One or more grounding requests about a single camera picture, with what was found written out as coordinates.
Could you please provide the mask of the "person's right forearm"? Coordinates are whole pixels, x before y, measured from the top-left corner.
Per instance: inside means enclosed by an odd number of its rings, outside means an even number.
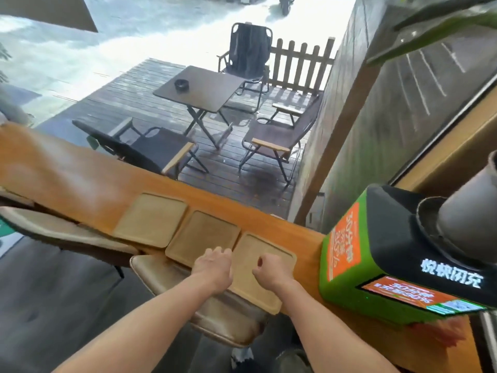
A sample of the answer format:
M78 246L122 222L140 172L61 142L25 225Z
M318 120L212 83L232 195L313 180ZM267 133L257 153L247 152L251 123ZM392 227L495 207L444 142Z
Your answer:
M400 373L295 280L268 289L286 308L315 373Z

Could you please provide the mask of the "square wooden tray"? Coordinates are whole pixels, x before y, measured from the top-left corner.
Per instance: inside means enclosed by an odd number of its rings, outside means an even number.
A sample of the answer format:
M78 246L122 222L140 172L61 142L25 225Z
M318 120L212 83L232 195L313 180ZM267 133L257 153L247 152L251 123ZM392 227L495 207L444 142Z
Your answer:
M240 227L208 213L194 210L165 250L165 256L192 268L207 249L233 249Z
M181 199L142 193L126 209L111 236L164 249L174 237L187 209L188 204Z
M265 253L281 257L283 263L293 271L297 261L295 253L246 232L241 236L232 253L233 282L229 291L275 315L280 312L281 301L274 293L261 287L252 273L258 265L259 258Z

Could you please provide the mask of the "person's left forearm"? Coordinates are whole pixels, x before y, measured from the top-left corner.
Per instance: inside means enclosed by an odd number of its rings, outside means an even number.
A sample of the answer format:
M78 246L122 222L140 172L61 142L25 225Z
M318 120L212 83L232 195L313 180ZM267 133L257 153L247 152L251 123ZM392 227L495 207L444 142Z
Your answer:
M152 373L186 322L213 295L190 276L136 308L53 373Z

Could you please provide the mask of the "wooden picket fence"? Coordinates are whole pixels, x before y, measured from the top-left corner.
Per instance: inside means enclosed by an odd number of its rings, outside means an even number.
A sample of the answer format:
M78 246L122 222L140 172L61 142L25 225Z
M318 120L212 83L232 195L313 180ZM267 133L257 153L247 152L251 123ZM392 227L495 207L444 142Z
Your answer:
M284 42L279 38L273 43L267 64L270 87L280 87L304 94L323 91L330 75L335 38L327 39L323 48L307 43Z

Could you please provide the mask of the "black folding camping chair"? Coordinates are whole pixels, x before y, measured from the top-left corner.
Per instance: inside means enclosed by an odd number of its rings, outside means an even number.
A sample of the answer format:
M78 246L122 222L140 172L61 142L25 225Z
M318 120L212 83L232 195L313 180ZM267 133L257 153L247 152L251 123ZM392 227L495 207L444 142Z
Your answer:
M231 29L229 50L218 55L219 73L231 74L243 79L236 95L244 91L258 94L257 106L239 108L228 106L233 110L254 114L259 111L263 94L269 92L270 58L273 32L269 27L251 23L235 23Z

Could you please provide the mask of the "grey plant pot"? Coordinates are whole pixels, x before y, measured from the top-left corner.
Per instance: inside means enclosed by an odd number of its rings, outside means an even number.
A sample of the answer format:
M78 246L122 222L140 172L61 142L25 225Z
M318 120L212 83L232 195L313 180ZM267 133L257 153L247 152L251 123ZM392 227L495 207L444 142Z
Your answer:
M437 226L467 255L492 259L497 250L497 150L489 154L481 171L446 199Z

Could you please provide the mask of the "green power bank station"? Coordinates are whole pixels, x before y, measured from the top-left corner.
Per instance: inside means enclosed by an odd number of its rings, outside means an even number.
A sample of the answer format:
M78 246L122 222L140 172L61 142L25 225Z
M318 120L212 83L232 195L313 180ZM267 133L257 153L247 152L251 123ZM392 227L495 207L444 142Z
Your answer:
M497 268L451 263L420 232L425 196L372 184L323 239L326 303L397 325L497 310Z

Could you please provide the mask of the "grey pot saucer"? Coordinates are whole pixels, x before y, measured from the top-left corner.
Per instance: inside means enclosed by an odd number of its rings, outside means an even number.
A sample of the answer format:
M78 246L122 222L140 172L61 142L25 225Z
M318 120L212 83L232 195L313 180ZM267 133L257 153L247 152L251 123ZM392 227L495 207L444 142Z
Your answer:
M425 239L435 251L451 263L475 270L497 268L497 263L485 262L468 256L438 230L438 213L446 200L447 197L442 196L426 197L417 205L415 218Z

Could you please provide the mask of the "green plant leaf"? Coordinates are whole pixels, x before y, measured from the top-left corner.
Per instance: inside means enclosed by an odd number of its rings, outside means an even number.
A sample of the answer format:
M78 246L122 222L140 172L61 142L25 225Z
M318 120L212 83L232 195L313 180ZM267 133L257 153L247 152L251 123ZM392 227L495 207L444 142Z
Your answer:
M389 27L400 36L399 42L370 56L366 63L381 66L440 42L469 26L497 30L497 0L427 0Z

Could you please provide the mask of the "person's left hand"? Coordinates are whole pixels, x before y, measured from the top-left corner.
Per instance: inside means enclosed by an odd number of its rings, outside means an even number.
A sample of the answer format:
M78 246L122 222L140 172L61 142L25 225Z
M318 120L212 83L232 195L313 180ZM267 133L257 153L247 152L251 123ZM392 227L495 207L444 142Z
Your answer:
M224 265L208 262L204 254L196 259L191 275L206 282L209 293L218 295L228 289L233 283L232 264Z

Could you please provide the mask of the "person's right hand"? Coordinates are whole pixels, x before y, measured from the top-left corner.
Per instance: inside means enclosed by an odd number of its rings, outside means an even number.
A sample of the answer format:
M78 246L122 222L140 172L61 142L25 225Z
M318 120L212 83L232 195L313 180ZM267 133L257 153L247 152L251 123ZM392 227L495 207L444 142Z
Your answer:
M273 292L278 297L297 285L282 257L275 254L262 254L252 274L262 288Z

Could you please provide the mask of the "dark folding outdoor table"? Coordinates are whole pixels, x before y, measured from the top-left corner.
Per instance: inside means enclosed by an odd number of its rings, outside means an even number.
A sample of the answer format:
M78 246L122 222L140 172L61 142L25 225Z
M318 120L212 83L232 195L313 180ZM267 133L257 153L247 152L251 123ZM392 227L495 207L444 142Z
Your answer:
M179 78L189 81L188 92L179 93L176 91L173 83ZM242 82L242 78L231 74L188 66L152 93L156 97L186 106L188 113L192 117L192 121L183 132L184 136L188 136L190 131L197 125L208 137L216 150L221 150L223 141L233 131L233 123L227 121L222 113L222 108L239 89ZM203 118L207 113L219 114L227 125L227 129L221 132L217 140L215 140L204 125Z

